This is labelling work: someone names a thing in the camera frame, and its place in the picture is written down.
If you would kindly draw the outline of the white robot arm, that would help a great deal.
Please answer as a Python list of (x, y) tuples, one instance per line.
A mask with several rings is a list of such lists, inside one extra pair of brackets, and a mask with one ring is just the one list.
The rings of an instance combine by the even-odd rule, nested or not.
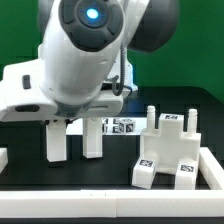
[(115, 116), (123, 97), (115, 62), (151, 53), (173, 36), (179, 0), (38, 0), (38, 58), (4, 68), (0, 121)]

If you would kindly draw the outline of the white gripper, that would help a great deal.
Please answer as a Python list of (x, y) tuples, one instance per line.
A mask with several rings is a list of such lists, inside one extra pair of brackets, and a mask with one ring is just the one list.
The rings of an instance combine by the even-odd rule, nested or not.
[(101, 91), (90, 106), (64, 106), (46, 96), (39, 87), (39, 59), (7, 65), (0, 81), (0, 121), (44, 121), (115, 116), (123, 97)]

